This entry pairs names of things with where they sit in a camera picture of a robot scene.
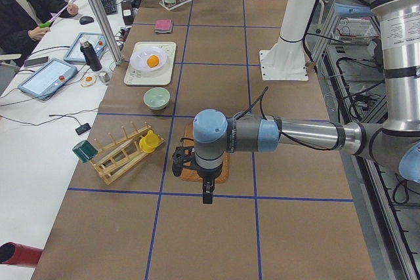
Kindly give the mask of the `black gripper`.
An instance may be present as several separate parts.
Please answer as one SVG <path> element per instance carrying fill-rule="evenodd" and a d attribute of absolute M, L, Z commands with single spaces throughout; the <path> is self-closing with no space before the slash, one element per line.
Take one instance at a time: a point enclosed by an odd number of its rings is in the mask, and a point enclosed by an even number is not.
<path fill-rule="evenodd" d="M 181 176 L 183 169 L 197 172 L 198 176 L 203 179 L 203 204 L 212 204 L 215 179 L 221 175 L 222 163 L 218 167 L 212 169 L 203 168 L 198 165 L 198 162 L 196 161 L 196 154 L 193 146 L 177 146 L 172 155 L 172 159 L 172 173 L 174 176 Z"/>

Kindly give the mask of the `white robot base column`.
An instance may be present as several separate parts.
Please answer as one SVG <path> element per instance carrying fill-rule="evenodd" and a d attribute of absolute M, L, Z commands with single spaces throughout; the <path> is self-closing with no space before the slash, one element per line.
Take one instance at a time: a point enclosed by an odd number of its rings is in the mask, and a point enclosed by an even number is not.
<path fill-rule="evenodd" d="M 278 42 L 261 50 L 260 66 L 264 81 L 307 81 L 303 41 L 317 0 L 288 0 Z"/>

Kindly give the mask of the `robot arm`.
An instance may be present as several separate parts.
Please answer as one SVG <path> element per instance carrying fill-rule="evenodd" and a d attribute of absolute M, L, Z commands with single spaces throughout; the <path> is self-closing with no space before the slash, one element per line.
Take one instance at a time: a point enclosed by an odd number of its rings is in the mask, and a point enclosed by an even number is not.
<path fill-rule="evenodd" d="M 342 125 L 249 111 L 227 118 L 217 110 L 203 110 L 193 121 L 193 145 L 175 149 L 172 171 L 175 176 L 185 169 L 196 172 L 205 204 L 213 201 L 225 153 L 274 151 L 280 143 L 341 150 L 419 181 L 419 0 L 337 0 L 335 11 L 379 19 L 387 120 Z"/>

